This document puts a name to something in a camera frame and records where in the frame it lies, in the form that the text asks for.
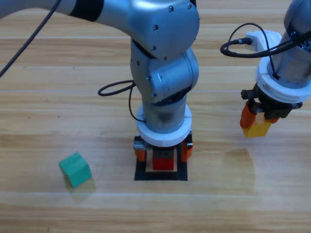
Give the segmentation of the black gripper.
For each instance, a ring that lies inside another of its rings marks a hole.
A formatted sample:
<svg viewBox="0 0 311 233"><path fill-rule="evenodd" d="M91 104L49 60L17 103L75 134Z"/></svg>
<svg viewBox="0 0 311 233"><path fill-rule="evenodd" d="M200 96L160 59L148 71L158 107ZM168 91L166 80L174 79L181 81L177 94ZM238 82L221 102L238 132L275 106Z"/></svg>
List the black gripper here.
<svg viewBox="0 0 311 233"><path fill-rule="evenodd" d="M146 152L151 150L154 158L169 158L173 156L173 150L181 150L181 162L185 163L191 157L193 149L192 132L179 144L171 147L157 147L147 143L140 135L134 137L134 151L139 162L146 162Z"/></svg>
<svg viewBox="0 0 311 233"><path fill-rule="evenodd" d="M303 105L303 102L287 103L275 100L265 94L257 84L251 90L242 90L241 97L247 100L240 119L243 129L249 129L253 125L257 113L264 113L265 119L270 119L275 124L279 118L286 118L293 109L299 109Z"/></svg>

